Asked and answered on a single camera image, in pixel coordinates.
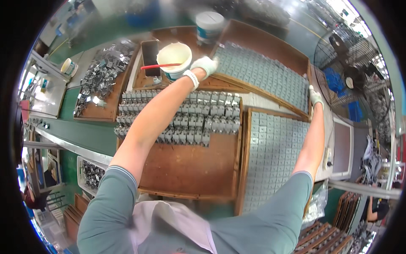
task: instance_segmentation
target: plastic bag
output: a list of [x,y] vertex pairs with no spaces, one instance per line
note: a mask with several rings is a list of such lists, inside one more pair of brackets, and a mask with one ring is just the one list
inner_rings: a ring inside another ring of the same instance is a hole
[[303,219],[302,229],[311,226],[315,220],[324,217],[324,208],[327,205],[328,199],[328,180],[325,180],[323,185],[312,195],[310,199],[309,209]]

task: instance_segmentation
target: electric fan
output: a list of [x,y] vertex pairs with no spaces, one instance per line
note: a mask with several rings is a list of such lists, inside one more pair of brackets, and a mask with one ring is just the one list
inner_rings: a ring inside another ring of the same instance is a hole
[[319,40],[314,66],[330,109],[355,122],[370,119],[380,142],[390,144],[391,83],[382,55],[372,43],[340,25]]

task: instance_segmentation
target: black shirt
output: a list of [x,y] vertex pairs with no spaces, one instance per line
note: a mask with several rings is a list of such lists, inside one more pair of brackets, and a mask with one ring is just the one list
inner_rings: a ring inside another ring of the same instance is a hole
[[[382,200],[378,205],[378,198],[372,199],[372,212],[378,212],[377,220],[382,220],[385,218],[386,214],[389,212],[389,204],[387,200]],[[367,198],[367,202],[365,203],[364,212],[362,213],[361,220],[367,220],[368,214],[368,205],[369,205],[369,197]]]

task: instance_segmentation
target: woman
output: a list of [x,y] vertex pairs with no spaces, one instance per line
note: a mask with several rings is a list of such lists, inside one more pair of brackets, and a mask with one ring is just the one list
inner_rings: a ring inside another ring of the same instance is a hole
[[149,150],[186,96],[214,73],[217,61],[191,71],[154,97],[135,119],[80,223],[78,247],[93,253],[291,253],[324,149],[323,102],[310,89],[314,117],[291,178],[253,213],[208,222],[182,204],[135,204]]

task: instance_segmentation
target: white plastic basket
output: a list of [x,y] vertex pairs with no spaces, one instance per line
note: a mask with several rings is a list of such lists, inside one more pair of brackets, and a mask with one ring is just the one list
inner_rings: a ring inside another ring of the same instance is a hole
[[86,159],[82,156],[78,156],[77,158],[77,172],[78,172],[78,185],[80,188],[82,188],[84,191],[86,191],[87,193],[91,194],[93,197],[96,196],[97,190],[92,189],[90,186],[88,186],[86,184],[86,174],[84,172],[84,168],[83,168],[83,162],[87,161],[88,163],[91,163],[101,169],[104,170],[104,172],[106,172],[107,170],[107,165],[98,163],[96,161],[90,160],[90,159]]

